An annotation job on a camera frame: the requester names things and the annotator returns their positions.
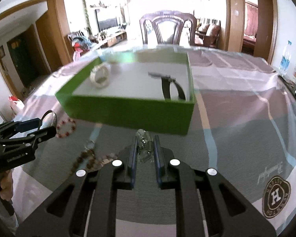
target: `dark green door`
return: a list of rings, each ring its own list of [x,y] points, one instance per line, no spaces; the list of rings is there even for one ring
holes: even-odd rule
[[[7,42],[7,45],[11,59],[23,85],[29,87],[39,76],[39,73],[30,58],[25,39],[20,34]]]

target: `open box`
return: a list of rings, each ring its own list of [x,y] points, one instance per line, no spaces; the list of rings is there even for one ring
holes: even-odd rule
[[[111,64],[110,84],[96,89],[89,75],[103,61]],[[161,79],[149,77],[151,71],[176,78],[186,101],[164,99]],[[171,97],[175,97],[173,88],[171,84]],[[104,54],[79,71],[55,96],[75,119],[181,135],[188,132],[195,103],[188,55],[168,50]]]

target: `white bracelet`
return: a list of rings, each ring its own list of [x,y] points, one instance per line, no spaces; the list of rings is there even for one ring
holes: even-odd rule
[[[110,72],[106,63],[95,66],[90,72],[90,81],[96,88],[103,88],[109,84]]]

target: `television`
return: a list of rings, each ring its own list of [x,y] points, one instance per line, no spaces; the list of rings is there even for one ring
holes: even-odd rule
[[[117,15],[117,8],[108,7],[96,9],[99,31],[101,32],[111,27],[117,27],[119,25]]]

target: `curtain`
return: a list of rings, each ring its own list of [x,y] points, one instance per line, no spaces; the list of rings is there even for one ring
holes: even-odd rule
[[[245,34],[255,36],[258,30],[258,8],[245,3]]]

